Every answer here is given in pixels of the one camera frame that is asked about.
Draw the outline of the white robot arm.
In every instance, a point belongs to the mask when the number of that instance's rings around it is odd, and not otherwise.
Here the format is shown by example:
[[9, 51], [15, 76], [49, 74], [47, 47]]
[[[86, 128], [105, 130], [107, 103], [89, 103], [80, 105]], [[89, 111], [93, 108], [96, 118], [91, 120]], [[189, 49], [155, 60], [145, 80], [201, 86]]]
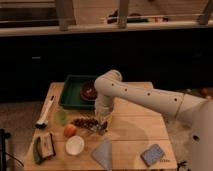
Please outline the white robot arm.
[[213, 99], [130, 85], [122, 81], [122, 75], [117, 70], [97, 77], [94, 87], [98, 93], [95, 113], [99, 121], [112, 113], [115, 98], [174, 117], [191, 127], [190, 170], [213, 171]]

